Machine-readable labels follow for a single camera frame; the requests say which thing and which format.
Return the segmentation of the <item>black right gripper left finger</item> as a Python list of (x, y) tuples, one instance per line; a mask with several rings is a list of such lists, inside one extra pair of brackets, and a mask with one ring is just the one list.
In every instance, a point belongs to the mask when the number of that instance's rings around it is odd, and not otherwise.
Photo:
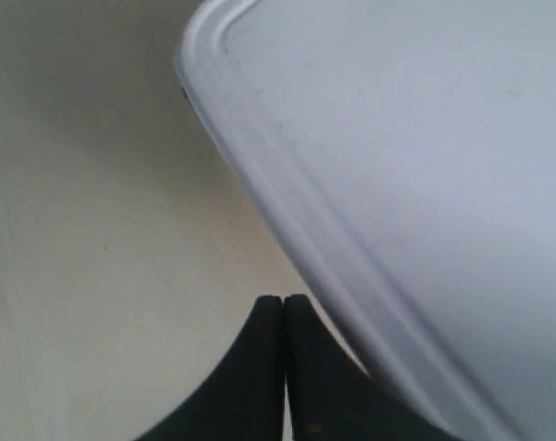
[(285, 368), (282, 299), (255, 300), (231, 348), (173, 412), (141, 440), (280, 440)]

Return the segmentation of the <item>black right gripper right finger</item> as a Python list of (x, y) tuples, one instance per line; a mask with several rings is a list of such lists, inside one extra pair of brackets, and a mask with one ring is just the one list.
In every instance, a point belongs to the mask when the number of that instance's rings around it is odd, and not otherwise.
[(285, 363), (296, 440), (451, 440), (377, 385), (327, 330), (308, 297), (284, 300)]

